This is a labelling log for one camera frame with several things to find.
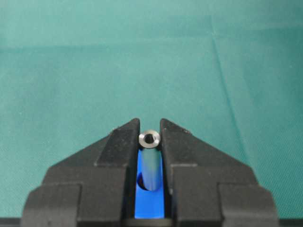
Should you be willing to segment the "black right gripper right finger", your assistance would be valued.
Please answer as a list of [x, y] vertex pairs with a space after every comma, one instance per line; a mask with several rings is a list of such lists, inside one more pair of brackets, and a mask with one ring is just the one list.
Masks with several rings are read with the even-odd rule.
[[160, 135], [175, 226], [279, 226], [271, 192], [248, 165], [167, 119]]

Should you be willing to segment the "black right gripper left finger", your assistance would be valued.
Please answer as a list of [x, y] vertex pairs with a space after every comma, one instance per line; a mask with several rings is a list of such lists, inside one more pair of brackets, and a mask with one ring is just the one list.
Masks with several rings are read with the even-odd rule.
[[51, 166], [23, 208], [23, 227], [119, 227], [134, 217], [137, 118]]

